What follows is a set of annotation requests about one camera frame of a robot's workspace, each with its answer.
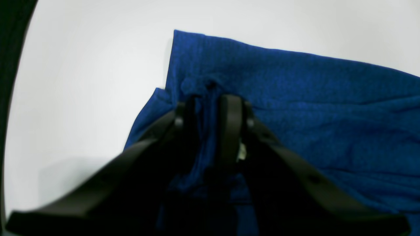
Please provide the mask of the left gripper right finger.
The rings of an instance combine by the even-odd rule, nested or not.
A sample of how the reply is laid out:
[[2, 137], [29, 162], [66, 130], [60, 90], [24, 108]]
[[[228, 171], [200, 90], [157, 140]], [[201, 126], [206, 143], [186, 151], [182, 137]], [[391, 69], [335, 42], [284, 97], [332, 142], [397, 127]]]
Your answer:
[[219, 171], [245, 179], [261, 236], [407, 236], [401, 214], [369, 208], [287, 149], [235, 95], [219, 99]]

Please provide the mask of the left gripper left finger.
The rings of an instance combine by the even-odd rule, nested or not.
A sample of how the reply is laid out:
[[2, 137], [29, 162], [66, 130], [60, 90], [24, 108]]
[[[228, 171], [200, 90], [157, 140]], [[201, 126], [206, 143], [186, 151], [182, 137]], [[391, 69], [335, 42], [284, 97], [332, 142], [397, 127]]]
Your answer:
[[154, 234], [169, 183], [190, 172], [197, 144], [193, 99], [152, 123], [138, 141], [70, 193], [7, 224], [20, 236]]

